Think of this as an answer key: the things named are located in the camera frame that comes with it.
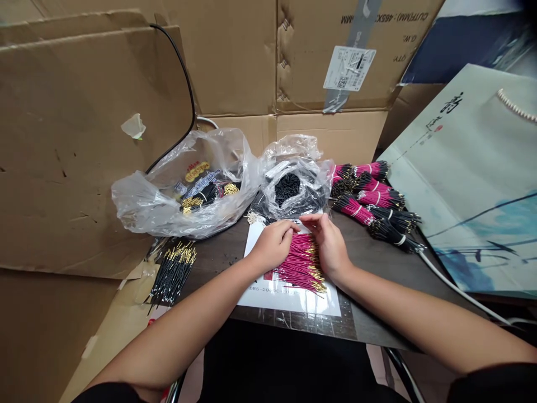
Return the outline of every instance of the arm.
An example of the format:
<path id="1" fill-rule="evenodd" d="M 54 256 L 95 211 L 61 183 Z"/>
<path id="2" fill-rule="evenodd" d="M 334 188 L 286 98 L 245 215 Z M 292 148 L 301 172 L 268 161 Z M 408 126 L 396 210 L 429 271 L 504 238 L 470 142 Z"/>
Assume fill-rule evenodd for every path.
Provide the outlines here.
<path id="1" fill-rule="evenodd" d="M 189 295 L 131 341 L 87 386 L 126 382 L 140 398 L 159 401 L 221 328 L 244 291 L 289 253 L 291 221 L 266 227 L 243 260 Z"/>
<path id="2" fill-rule="evenodd" d="M 537 363 L 537 349 L 457 305 L 353 266 L 340 230 L 326 214 L 304 216 L 319 243 L 323 271 L 356 302 L 459 373 L 492 365 Z"/>

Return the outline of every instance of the black sleeve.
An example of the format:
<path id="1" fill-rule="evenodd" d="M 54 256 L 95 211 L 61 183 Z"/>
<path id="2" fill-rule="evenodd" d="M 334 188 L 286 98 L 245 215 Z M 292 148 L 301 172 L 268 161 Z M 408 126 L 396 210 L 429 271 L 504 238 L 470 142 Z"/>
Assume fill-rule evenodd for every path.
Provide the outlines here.
<path id="1" fill-rule="evenodd" d="M 92 386 L 82 392 L 72 403 L 143 403 L 128 383 L 107 382 Z"/>
<path id="2" fill-rule="evenodd" d="M 537 364 L 505 364 L 480 369 L 457 379 L 447 398 L 448 403 L 493 401 L 535 402 Z"/>

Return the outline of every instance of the bag handle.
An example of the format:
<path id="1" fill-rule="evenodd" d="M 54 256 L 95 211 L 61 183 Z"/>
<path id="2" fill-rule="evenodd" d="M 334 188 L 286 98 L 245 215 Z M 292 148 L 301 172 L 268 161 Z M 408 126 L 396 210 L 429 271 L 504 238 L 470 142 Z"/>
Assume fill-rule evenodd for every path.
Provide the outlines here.
<path id="1" fill-rule="evenodd" d="M 500 101 L 503 102 L 505 106 L 507 106 L 513 113 L 517 114 L 521 118 L 524 118 L 526 120 L 529 120 L 533 123 L 537 123 L 537 115 L 532 115 L 531 113 L 528 113 L 518 107 L 516 104 L 514 104 L 507 96 L 505 95 L 503 88 L 500 88 L 498 92 L 496 92 L 496 96 L 500 99 Z"/>

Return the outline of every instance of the person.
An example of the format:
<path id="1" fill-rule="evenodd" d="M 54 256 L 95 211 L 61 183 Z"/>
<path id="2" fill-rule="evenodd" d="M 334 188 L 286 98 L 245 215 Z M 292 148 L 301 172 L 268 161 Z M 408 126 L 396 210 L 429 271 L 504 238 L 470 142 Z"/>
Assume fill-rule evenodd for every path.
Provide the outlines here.
<path id="1" fill-rule="evenodd" d="M 340 290 L 461 374 L 449 402 L 535 401 L 537 349 L 459 306 L 355 267 L 326 214 L 301 220 Z M 376 384 L 364 344 L 228 320 L 248 286 L 285 260 L 298 230 L 291 221 L 267 226 L 248 256 L 140 333 L 74 402 L 158 402 L 203 348 L 200 402 L 405 401 Z"/>

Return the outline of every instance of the shipping label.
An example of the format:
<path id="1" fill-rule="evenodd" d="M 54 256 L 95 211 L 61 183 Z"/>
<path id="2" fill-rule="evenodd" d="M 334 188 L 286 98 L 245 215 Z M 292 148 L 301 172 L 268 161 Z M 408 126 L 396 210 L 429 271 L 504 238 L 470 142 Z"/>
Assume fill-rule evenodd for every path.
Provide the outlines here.
<path id="1" fill-rule="evenodd" d="M 335 46 L 323 88 L 359 91 L 375 54 L 374 49 Z"/>

